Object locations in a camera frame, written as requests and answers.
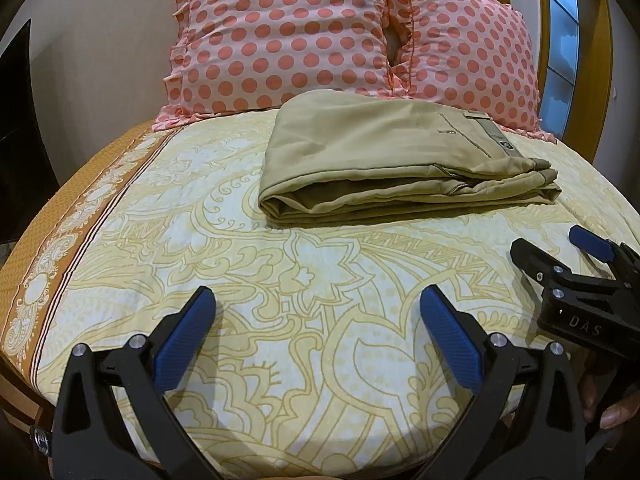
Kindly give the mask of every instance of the television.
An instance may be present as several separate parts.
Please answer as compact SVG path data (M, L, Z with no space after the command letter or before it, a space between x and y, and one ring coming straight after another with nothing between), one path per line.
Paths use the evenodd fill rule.
M20 238L60 188L33 106L30 31L31 20L0 54L0 244Z

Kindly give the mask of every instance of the yellow patterned bed sheet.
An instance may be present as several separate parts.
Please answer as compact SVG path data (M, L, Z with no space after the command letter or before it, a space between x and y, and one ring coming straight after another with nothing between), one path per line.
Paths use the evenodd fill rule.
M232 478L390 474L427 457L470 398L420 321L425 286L439 284L486 330L542 346L539 290L511 263L511 242L524 237L586 274L601 271L569 243L575 223L639 248L640 218L609 182L565 145L518 136L525 156L559 171L555 205L267 226L257 191L275 115L127 134L42 234L0 321L4 353L48 399L73 345L119 346L207 285L218 316L168 402L208 458Z

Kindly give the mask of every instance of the beige wall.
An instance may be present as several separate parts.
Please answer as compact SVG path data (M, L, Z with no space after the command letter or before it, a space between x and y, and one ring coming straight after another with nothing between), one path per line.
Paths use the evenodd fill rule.
M33 99L59 181L130 126L154 118L175 41L173 0L26 0Z
M640 208L640 39L615 0L609 1L613 70L609 108L593 165Z

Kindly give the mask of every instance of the finger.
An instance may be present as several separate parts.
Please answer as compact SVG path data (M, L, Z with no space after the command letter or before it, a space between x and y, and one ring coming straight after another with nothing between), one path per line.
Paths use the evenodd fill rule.
M587 358L584 360L584 370L593 370L596 367L596 362L598 361L598 354L591 350L587 354Z
M615 428L636 416L638 410L640 410L640 390L609 406L600 418L600 427L603 430Z
M582 374L578 384L578 391L584 410L584 419L587 422L591 422L596 415L596 397L598 395L593 374L588 372Z

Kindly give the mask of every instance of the pink pillowcase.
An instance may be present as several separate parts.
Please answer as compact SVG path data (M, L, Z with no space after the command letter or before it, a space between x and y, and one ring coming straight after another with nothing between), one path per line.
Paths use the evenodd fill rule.
M392 97L385 0L176 0L155 130L279 106L317 88Z
M513 130L539 130L531 38L517 10L496 0L388 0L388 6L405 43L392 70L409 97L487 112Z

